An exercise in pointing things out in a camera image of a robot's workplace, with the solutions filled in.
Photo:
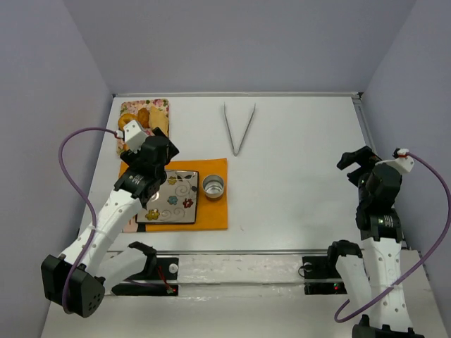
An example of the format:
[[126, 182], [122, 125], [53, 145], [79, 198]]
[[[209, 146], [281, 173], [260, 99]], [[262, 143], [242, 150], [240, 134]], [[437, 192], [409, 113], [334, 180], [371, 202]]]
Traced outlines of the triangular pastry bread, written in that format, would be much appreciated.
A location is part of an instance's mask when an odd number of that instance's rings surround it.
[[151, 129], [159, 128], [162, 132], [167, 133], [168, 118], [164, 111], [152, 106], [149, 112], [149, 126]]

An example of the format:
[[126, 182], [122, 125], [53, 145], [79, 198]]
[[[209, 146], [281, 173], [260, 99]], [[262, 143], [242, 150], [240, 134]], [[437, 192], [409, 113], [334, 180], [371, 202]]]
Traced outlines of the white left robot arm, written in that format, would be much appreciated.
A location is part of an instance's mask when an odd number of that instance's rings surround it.
[[156, 250], [133, 242], [117, 256], [105, 259], [125, 224], [155, 196], [166, 181], [166, 165], [179, 152], [156, 127], [145, 132], [135, 121], [115, 136], [128, 145], [121, 160], [128, 165], [100, 211], [87, 202], [91, 223], [58, 256], [47, 256], [41, 264], [45, 297], [62, 306], [67, 314], [91, 316], [105, 293], [136, 274], [157, 270]]

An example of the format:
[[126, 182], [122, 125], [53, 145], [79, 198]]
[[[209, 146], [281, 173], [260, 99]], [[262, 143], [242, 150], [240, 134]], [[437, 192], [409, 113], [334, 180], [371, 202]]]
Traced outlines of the metal tongs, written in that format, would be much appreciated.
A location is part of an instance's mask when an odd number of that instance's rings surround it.
[[249, 114], [247, 115], [247, 119], [243, 120], [243, 122], [245, 122], [245, 124], [242, 125], [239, 128], [239, 130], [236, 132], [233, 129], [233, 125], [230, 121], [227, 103], [224, 102], [222, 105], [223, 122], [224, 122], [225, 128], [226, 128], [225, 132], [226, 132], [226, 136], [228, 138], [230, 150], [234, 157], [238, 157], [240, 155], [240, 153], [242, 152], [243, 146], [245, 145], [245, 142], [247, 140], [252, 123], [254, 121], [256, 112], [257, 112], [257, 105], [254, 104], [251, 107]]

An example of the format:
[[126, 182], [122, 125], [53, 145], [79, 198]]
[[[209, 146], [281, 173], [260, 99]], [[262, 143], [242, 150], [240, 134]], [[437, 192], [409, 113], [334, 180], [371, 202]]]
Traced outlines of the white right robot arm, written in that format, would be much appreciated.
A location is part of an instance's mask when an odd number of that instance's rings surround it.
[[400, 156], [384, 161], [364, 146], [345, 152], [337, 164], [358, 189], [356, 224], [361, 244], [347, 240], [333, 242], [327, 259], [344, 282], [354, 308], [351, 317], [360, 320], [353, 337], [417, 337], [409, 317], [401, 276], [402, 229], [393, 205], [400, 192], [402, 176], [413, 168], [413, 160]]

